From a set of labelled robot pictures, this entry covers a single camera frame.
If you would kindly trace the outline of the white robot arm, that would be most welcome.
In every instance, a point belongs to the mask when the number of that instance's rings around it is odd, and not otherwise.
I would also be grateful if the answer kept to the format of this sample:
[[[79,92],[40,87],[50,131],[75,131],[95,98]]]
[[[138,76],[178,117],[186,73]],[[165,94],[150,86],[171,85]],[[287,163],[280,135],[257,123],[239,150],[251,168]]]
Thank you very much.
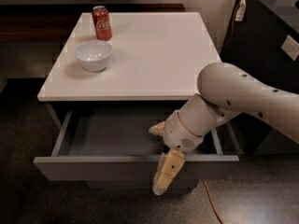
[[[152,190],[164,194],[185,163],[185,155],[207,133],[245,113],[299,142],[299,95],[268,86],[230,63],[212,63],[197,78],[198,92],[166,120],[149,128],[169,151],[162,154]]]

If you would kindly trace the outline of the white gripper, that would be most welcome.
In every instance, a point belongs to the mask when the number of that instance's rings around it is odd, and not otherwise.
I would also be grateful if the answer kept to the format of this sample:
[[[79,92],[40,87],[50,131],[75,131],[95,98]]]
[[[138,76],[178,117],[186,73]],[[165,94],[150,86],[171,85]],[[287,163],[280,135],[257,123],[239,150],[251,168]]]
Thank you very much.
[[[165,122],[162,121],[151,126],[149,132],[153,135],[162,136],[164,143],[170,148],[167,153],[161,154],[157,172],[153,178],[153,193],[162,195],[183,167],[185,163],[184,153],[195,150],[203,143],[204,138],[191,134],[181,124],[177,110]]]

